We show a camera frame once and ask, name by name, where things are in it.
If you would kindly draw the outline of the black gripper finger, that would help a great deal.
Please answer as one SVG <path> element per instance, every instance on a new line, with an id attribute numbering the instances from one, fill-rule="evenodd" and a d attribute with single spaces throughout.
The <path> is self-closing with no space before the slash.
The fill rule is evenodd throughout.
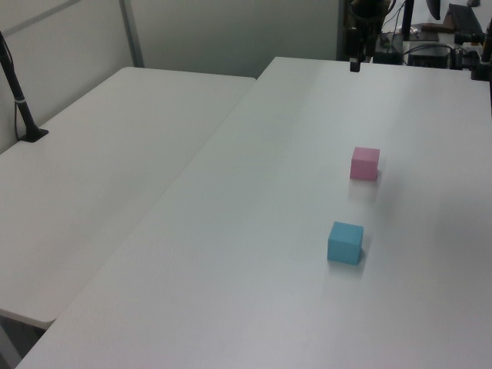
<path id="1" fill-rule="evenodd" d="M 364 55 L 369 62 L 375 53 L 376 47 L 376 27 L 370 23 L 364 30 Z"/>
<path id="2" fill-rule="evenodd" d="M 357 28 L 347 30 L 347 56 L 350 62 L 350 71 L 359 72 L 361 68 L 361 35 Z"/>

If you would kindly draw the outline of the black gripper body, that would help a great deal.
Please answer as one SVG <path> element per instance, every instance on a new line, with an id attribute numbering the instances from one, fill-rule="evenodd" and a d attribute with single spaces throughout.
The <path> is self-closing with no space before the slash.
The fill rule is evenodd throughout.
<path id="1" fill-rule="evenodd" d="M 349 12 L 358 29 L 379 24 L 387 14 L 387 2 L 380 0 L 355 0 L 349 5 Z"/>

